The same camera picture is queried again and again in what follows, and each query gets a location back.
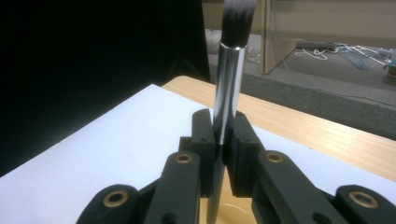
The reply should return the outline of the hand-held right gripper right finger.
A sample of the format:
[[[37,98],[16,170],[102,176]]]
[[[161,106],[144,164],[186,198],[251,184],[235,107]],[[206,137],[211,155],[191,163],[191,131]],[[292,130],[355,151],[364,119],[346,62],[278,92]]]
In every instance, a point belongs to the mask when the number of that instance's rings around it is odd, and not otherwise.
[[[243,113],[237,112],[226,160],[233,196],[252,197],[255,184],[254,166],[262,150],[261,140],[248,118]]]

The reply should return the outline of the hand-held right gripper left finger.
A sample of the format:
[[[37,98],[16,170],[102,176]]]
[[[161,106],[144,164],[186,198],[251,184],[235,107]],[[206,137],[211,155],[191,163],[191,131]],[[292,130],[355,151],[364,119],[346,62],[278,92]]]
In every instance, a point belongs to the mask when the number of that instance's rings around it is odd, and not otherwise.
[[[190,151],[200,158],[201,196],[210,198],[214,188],[215,137],[210,111],[201,109],[192,115],[191,136],[182,136],[179,151]]]

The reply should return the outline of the cream ribbed round holder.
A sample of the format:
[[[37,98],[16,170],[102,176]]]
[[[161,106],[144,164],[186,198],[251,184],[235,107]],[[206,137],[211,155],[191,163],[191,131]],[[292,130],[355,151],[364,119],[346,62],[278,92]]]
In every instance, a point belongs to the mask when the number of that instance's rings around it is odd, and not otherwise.
[[[224,172],[216,224],[257,224],[251,199],[233,196],[227,171]]]

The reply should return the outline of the silver black makeup brush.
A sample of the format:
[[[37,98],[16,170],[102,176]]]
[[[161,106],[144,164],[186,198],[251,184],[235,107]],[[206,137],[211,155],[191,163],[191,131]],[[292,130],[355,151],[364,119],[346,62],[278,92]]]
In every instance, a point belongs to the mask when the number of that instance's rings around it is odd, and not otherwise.
[[[231,144],[246,47],[257,0],[224,0],[213,112],[216,140],[213,194],[207,201],[206,223],[216,224],[226,156]]]

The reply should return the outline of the light wooden table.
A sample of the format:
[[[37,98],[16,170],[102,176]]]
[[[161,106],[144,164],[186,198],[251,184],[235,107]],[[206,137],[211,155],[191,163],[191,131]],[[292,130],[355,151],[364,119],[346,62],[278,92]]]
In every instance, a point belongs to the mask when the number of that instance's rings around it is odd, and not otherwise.
[[[396,182],[396,141],[241,94],[255,126]]]

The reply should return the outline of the white board sheet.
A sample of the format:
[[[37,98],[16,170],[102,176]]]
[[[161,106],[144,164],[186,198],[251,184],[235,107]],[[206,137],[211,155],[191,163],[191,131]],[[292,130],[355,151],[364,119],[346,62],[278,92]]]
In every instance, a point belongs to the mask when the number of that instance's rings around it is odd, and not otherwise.
[[[202,105],[150,85],[0,177],[0,224],[76,224],[100,190],[157,179]]]

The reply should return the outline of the beige wooden panel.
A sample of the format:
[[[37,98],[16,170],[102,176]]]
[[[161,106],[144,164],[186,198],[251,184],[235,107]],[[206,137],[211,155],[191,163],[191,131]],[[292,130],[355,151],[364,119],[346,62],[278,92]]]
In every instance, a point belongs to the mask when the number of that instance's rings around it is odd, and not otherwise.
[[[277,32],[275,0],[262,0],[261,13],[261,72],[268,75],[295,50],[297,40]]]

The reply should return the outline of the grey power strip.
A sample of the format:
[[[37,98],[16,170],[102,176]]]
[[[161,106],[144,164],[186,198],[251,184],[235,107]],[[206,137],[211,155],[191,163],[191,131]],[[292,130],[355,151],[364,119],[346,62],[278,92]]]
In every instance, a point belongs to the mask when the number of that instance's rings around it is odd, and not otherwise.
[[[336,45],[333,42],[326,41],[312,41],[312,40],[298,40],[296,44],[297,49],[330,49],[334,50]]]

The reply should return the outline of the light blue object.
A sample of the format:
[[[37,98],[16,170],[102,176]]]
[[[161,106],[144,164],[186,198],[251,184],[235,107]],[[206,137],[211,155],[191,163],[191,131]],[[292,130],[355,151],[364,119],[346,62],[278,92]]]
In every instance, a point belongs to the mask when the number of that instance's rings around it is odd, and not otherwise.
[[[339,46],[336,49],[337,53],[350,62],[354,67],[358,68],[359,70],[366,70],[367,69],[367,58],[368,56],[364,53],[359,52],[356,50],[355,47],[351,46]]]

